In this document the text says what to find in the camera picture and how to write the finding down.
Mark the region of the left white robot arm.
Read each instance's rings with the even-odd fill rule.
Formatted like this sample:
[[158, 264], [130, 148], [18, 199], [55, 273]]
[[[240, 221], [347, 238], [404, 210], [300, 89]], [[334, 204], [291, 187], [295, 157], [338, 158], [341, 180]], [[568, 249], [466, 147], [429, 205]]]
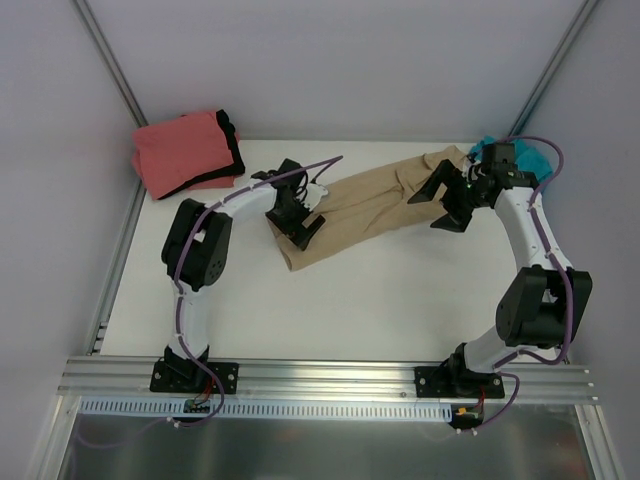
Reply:
[[215, 390], [209, 355], [207, 294], [226, 267], [232, 227], [264, 216], [297, 249], [304, 251], [325, 223], [314, 209], [328, 189], [308, 169], [286, 159], [276, 170], [260, 171], [221, 200], [181, 202], [161, 252], [174, 292], [172, 337], [155, 363], [153, 392]]

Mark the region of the beige t shirt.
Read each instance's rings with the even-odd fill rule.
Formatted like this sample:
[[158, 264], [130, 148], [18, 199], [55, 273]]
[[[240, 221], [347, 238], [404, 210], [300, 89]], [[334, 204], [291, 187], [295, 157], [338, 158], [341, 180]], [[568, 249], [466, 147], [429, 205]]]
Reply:
[[435, 168], [449, 160], [462, 168], [466, 154], [451, 145], [338, 180], [314, 209], [325, 223], [302, 251], [276, 227], [271, 230], [290, 271], [299, 271], [388, 231], [434, 221], [445, 214], [435, 200], [411, 204]]

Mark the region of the teal t shirt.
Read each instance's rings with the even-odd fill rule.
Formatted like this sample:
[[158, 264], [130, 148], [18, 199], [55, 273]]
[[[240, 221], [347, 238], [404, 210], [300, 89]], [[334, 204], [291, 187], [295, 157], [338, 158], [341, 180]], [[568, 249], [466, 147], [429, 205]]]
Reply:
[[[469, 151], [472, 161], [481, 161], [483, 148], [495, 142], [496, 139], [494, 137], [484, 136]], [[522, 139], [515, 139], [513, 143], [515, 146], [515, 161], [521, 171], [534, 173], [539, 182], [543, 182], [552, 176], [553, 169], [549, 160], [537, 148]]]

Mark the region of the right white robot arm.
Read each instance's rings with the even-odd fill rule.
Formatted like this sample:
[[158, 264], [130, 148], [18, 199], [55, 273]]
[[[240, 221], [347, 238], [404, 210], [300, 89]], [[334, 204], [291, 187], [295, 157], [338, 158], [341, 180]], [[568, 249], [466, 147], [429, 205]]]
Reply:
[[424, 203], [443, 188], [445, 214], [431, 226], [455, 233], [466, 231], [475, 210], [492, 209], [517, 267], [496, 307], [493, 327], [460, 344], [440, 365], [415, 368], [418, 397], [501, 399], [499, 372], [507, 364], [522, 356], [552, 365], [566, 358], [593, 281], [572, 266], [555, 240], [541, 202], [543, 187], [534, 173], [517, 166], [513, 143], [494, 142], [465, 170], [441, 161], [411, 197], [413, 204]]

